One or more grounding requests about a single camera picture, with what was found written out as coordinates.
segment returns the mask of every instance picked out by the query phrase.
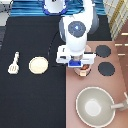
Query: black mat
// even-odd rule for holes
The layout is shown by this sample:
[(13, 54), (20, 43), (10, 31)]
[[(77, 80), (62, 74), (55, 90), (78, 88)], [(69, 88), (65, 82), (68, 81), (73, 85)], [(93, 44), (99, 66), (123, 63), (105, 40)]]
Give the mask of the black mat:
[[(56, 35), (50, 67), (34, 75), (28, 65), (33, 57), (47, 58), (49, 45), (58, 31), (60, 17), (9, 18), (0, 50), (0, 128), (66, 128), (66, 69), (56, 64)], [(20, 53), (17, 75), (7, 70), (15, 52)]]
[(88, 41), (112, 41), (107, 15), (98, 15), (99, 28), (97, 31), (88, 35)]
[(111, 49), (106, 45), (99, 45), (96, 47), (96, 54), (100, 57), (108, 57), (111, 55)]
[(115, 72), (115, 68), (110, 62), (100, 63), (98, 66), (98, 70), (103, 76), (112, 76)]

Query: cable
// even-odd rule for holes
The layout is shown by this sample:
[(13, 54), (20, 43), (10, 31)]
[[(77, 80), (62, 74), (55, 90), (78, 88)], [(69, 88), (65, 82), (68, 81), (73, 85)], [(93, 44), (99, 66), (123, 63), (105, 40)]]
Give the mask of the cable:
[(2, 12), (5, 12), (5, 11), (7, 11), (7, 9), (6, 9), (6, 7), (5, 7), (5, 4), (3, 4), (1, 1), (0, 1), (0, 3), (4, 6), (4, 11), (1, 11), (0, 13), (2, 13)]
[[(13, 1), (13, 0), (12, 0), (12, 1)], [(12, 1), (11, 1), (10, 4), (9, 4), (9, 9), (12, 9), (12, 8), (10, 8)]]
[[(49, 50), (48, 50), (48, 63), (50, 62), (50, 50), (51, 50), (53, 41), (55, 40), (55, 37), (56, 37), (56, 35), (57, 35), (58, 33), (59, 33), (59, 30), (54, 34), (53, 39), (52, 39), (52, 42), (50, 43)], [(54, 66), (52, 66), (52, 67), (60, 67), (60, 66), (65, 66), (65, 64), (62, 64), (62, 65), (54, 65)]]

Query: ceramic bowl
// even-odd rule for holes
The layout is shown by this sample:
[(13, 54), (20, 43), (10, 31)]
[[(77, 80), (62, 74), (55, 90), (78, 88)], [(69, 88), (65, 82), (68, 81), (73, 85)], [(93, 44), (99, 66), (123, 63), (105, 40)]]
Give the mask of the ceramic bowl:
[(114, 101), (110, 94), (99, 87), (83, 89), (76, 99), (76, 111), (80, 119), (94, 128), (109, 125), (115, 116), (111, 109)]

